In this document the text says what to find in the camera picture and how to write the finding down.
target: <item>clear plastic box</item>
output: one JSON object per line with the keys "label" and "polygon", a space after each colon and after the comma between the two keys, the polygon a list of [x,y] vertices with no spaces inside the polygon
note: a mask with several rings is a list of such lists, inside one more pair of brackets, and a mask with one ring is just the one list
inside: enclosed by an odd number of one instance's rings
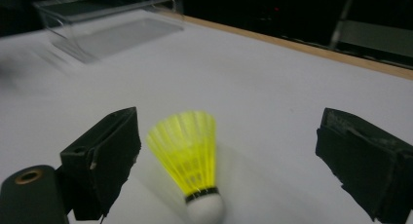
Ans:
{"label": "clear plastic box", "polygon": [[83,62],[183,29],[183,0],[36,2],[52,44]]}

